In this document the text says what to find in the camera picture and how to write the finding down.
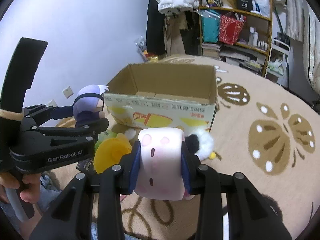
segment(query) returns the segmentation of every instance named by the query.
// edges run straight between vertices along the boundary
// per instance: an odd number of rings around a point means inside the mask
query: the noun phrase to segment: yellow plush toy
[[[123,133],[118,133],[115,138],[103,141],[94,156],[93,166],[97,173],[104,172],[107,168],[118,164],[123,155],[130,153],[132,146]]]

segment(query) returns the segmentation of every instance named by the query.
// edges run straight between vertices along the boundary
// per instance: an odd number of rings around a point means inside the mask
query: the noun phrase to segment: pink cheek
[[[168,137],[163,137],[160,142],[161,142],[161,144],[168,144],[170,142],[170,140]]]
[[[166,189],[166,188],[161,188],[160,189],[160,193],[162,193],[162,194],[168,194],[170,192],[170,190],[168,190],[168,189]]]
[[[147,193],[147,189],[142,185],[137,186],[137,191],[144,194]]]
[[[152,137],[150,134],[145,134],[144,137],[142,138],[142,146],[147,146],[151,143]]]

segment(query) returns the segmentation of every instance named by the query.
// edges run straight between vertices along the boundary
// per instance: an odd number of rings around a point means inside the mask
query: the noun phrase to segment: cardboard box
[[[105,105],[117,123],[140,129],[210,130],[216,113],[215,68],[144,63],[122,69],[108,84]]]

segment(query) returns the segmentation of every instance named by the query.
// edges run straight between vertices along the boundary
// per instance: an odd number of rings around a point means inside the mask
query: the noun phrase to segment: red bag
[[[244,21],[240,22],[230,15],[231,13],[227,13],[220,17],[219,41],[233,45],[239,39],[239,33],[242,31],[246,17],[244,16]]]

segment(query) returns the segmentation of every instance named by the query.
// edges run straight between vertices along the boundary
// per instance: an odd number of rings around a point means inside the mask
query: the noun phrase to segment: metal screw
[[[237,179],[243,179],[244,178],[244,175],[241,172],[236,172],[235,176],[236,176]]]
[[[76,178],[77,179],[83,179],[85,177],[85,174],[84,173],[82,173],[82,172],[79,172],[77,175],[76,175]]]
[[[121,166],[119,164],[113,165],[112,166],[112,170],[113,171],[119,171],[119,170],[121,170]]]
[[[199,168],[199,170],[201,170],[201,171],[206,171],[206,170],[208,169],[208,166],[205,165],[205,164],[200,164],[198,168]]]

